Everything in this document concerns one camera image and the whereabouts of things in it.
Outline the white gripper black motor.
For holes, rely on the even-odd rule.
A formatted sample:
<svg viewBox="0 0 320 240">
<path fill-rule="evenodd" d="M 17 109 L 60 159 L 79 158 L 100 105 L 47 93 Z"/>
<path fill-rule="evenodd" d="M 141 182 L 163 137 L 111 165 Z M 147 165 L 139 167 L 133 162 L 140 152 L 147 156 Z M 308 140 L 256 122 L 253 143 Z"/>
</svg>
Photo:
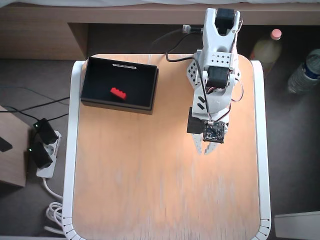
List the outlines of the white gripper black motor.
<svg viewBox="0 0 320 240">
<path fill-rule="evenodd" d="M 223 137 L 227 131 L 228 123 L 223 121 L 208 121 L 201 120 L 192 116 L 192 107 L 189 108 L 188 121 L 187 121 L 187 133 L 190 133 L 199 155 L 202 154 L 202 140 L 204 137 Z M 208 155 L 214 151 L 218 143 L 209 142 L 204 150 L 204 154 Z"/>
</svg>

